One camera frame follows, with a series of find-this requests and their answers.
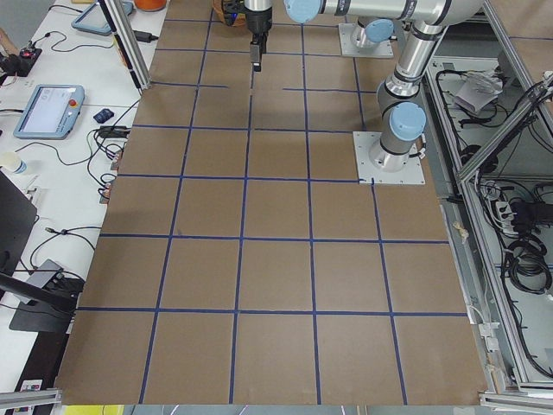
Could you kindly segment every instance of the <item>blue joint cap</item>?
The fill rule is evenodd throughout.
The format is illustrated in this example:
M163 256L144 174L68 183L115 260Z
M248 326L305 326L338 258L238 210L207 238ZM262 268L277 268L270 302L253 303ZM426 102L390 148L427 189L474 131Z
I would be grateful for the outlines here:
M389 19L377 19L365 28L366 37L369 41L380 43L387 41L394 34L394 23Z
M423 134L425 126L426 114L412 102L399 104L390 115L391 132L402 141L415 141Z
M315 19L322 7L322 0L284 0L290 19L298 23L307 23Z

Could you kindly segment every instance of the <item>power strip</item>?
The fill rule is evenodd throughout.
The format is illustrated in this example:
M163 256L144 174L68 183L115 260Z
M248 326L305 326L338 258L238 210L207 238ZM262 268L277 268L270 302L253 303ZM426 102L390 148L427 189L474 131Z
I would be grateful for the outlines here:
M515 213L512 212L511 205L508 201L495 201L493 205L496 218L499 220L503 234L507 236L518 237L518 232L515 231L512 221L515 219Z

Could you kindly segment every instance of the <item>tablet screen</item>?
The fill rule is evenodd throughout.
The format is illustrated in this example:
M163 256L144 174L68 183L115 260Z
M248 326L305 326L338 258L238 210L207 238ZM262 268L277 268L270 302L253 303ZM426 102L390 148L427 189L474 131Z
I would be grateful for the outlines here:
M43 87L36 94L21 130L24 132L56 132L73 87Z
M105 20L102 9L95 4L88 13L80 18L79 23L93 28L102 29L107 24L107 21Z

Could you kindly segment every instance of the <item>brown cardboard floor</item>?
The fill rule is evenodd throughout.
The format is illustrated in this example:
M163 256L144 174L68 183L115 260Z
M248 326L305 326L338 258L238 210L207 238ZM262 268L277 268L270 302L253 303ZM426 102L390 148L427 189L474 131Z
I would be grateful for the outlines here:
M533 82L543 80L543 73L553 67L553 9L550 0L490 0L503 29ZM553 104L546 103L550 111Z
M356 183L393 61L335 18L245 29L172 0L57 386L67 404L472 405L486 389L442 215Z

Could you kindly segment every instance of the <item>orange container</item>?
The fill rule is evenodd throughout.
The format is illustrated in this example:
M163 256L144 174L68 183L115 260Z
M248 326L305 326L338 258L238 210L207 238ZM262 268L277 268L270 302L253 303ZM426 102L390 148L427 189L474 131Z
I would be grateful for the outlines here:
M167 0L135 0L135 6L144 11L158 11L167 5Z
M215 13L217 13L219 20L221 20L224 23L225 18L223 16L223 10L221 9L221 0L213 0L213 10L215 10ZM238 26L245 26L245 16L242 13L240 13L236 17L236 20L234 21L234 24L232 26L234 28Z

